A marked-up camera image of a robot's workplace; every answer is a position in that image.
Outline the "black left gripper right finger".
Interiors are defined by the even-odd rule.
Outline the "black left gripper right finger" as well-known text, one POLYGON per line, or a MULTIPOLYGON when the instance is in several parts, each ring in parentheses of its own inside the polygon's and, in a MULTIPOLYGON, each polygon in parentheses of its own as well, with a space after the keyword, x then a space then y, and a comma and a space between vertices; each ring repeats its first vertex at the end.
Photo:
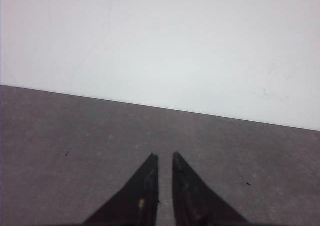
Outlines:
POLYGON ((172 156, 172 198, 177 226, 229 226, 249 222, 211 190, 179 152, 172 156))

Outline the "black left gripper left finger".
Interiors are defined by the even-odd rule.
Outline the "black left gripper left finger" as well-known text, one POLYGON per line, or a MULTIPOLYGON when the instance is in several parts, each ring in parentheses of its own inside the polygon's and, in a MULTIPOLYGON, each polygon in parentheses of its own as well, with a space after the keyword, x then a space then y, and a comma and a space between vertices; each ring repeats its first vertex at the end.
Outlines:
POLYGON ((85 226, 155 226, 159 204, 159 157, 151 154, 124 187, 93 213, 85 226))

